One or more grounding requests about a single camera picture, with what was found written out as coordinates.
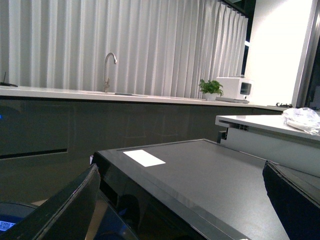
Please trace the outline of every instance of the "faucet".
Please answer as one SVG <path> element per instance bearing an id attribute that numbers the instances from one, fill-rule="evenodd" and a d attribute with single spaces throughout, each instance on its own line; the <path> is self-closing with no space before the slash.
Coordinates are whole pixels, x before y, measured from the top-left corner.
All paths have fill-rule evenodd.
<path id="1" fill-rule="evenodd" d="M 104 60 L 104 91 L 107 92 L 108 88 L 109 88 L 109 80 L 106 78 L 107 77 L 107 62 L 108 62 L 108 58 L 109 56 L 113 56 L 113 60 L 114 60 L 114 64 L 117 64 L 118 61 L 116 59 L 116 56 L 110 52 L 106 55 L 105 60 Z"/>

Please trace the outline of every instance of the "plastic bag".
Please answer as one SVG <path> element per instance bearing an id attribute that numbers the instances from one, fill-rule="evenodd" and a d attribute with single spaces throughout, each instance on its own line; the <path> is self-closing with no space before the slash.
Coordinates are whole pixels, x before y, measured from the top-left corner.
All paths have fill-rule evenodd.
<path id="1" fill-rule="evenodd" d="M 308 107 L 289 108 L 283 111 L 284 123 L 311 135 L 320 132 L 320 116 Z"/>

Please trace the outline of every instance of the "gray tabletop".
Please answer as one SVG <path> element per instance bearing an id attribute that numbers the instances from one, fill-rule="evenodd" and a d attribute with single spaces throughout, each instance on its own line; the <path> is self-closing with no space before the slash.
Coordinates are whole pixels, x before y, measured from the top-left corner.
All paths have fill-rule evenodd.
<path id="1" fill-rule="evenodd" d="M 165 163 L 144 167 L 130 150 Z M 263 159 L 203 139 L 99 153 L 208 239 L 289 239 L 267 196 Z"/>

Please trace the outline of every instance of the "white pot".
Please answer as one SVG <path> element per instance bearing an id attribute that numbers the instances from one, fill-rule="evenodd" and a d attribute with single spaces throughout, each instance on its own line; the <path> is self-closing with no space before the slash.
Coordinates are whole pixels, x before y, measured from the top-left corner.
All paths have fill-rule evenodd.
<path id="1" fill-rule="evenodd" d="M 207 101 L 215 101 L 218 95 L 219 95 L 218 93 L 205 93 L 204 98 Z"/>

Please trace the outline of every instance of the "pleated curtain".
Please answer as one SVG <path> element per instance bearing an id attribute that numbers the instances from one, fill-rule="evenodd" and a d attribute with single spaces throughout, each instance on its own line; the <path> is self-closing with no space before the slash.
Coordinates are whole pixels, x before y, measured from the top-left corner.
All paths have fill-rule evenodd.
<path id="1" fill-rule="evenodd" d="M 217 0 L 1 0 L 0 73 L 19 86 L 200 98 L 241 74 L 248 19 Z"/>

